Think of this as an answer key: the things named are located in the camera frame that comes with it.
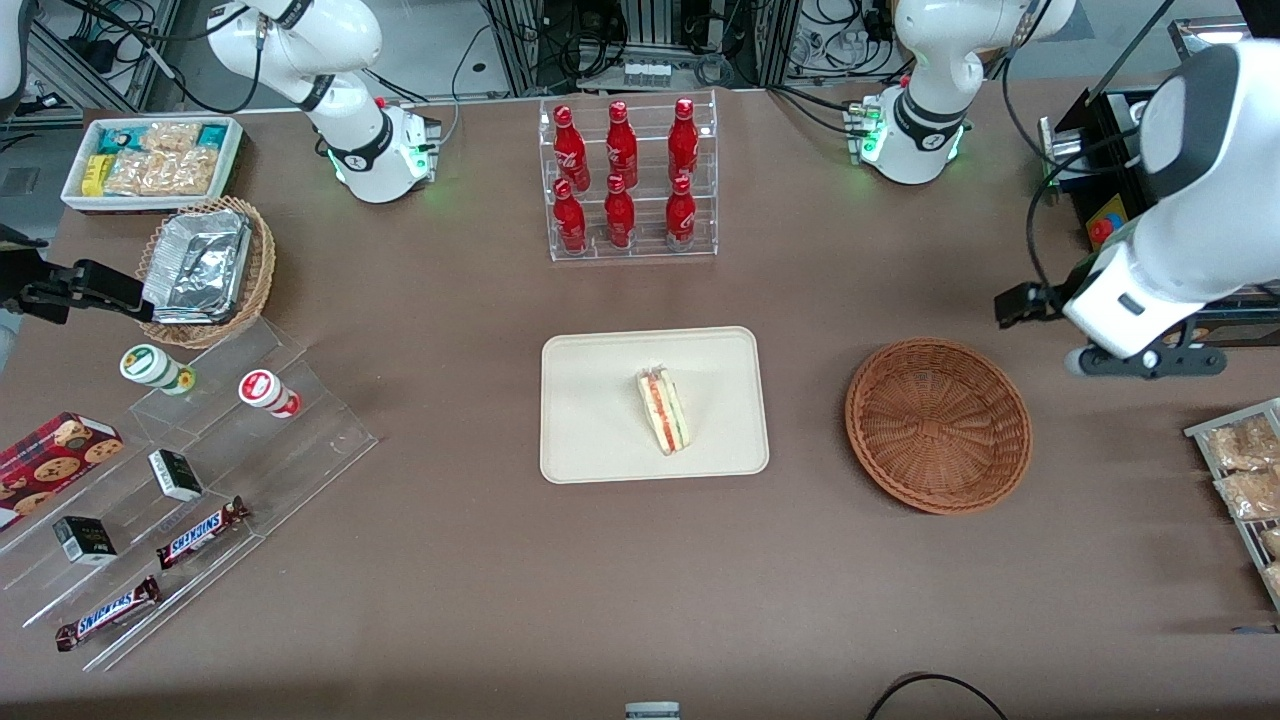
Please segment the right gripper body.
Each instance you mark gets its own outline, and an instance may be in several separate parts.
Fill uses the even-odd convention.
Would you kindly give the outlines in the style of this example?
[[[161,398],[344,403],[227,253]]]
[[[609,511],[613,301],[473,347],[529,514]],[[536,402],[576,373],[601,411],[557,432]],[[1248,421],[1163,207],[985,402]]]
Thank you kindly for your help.
[[[76,269],[49,263],[49,242],[1,225],[3,309],[49,323],[67,323]]]

